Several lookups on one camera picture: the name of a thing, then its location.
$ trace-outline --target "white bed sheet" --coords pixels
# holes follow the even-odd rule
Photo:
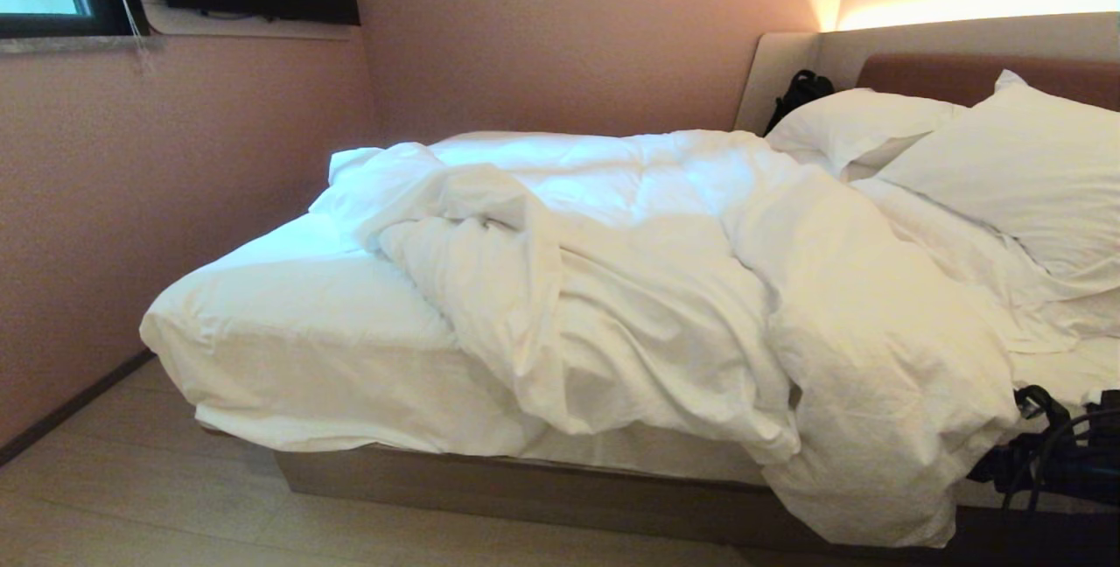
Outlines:
[[[395,266],[340,241],[324,216],[299,217],[172,285],[141,335],[199,421],[278,450],[380,443],[765,484],[736,444],[641,425],[569,436],[524,415]],[[1011,357],[1017,383],[1071,408],[1120,388],[1118,338]],[[998,503],[991,487],[964,485],[961,504]],[[1080,509],[1048,498],[1043,506]]]

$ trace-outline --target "floor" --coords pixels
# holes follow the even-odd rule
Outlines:
[[[153,361],[0,467],[0,566],[899,567],[293,494],[192,416]]]

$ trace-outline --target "white duvet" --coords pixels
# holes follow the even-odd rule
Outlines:
[[[522,411],[739,443],[832,542],[948,542],[949,487],[1017,418],[967,290],[752,133],[466,133],[338,155],[330,183],[311,212]]]

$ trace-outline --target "ambient lighting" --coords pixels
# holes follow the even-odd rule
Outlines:
[[[871,29],[876,26],[1118,10],[1120,10],[1120,0],[905,0],[857,8],[851,13],[844,13],[840,19],[838,30],[850,31],[852,29]]]

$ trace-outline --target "black backpack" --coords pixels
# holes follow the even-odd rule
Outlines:
[[[771,132],[774,126],[784,119],[787,113],[801,108],[801,105],[818,100],[818,97],[828,96],[834,92],[837,91],[832,87],[832,82],[828,77],[818,75],[812,69],[797,69],[796,75],[790,82],[790,89],[785,91],[785,96],[775,100],[777,109],[774,111],[774,117],[771,117],[771,122],[766,126],[766,132]]]

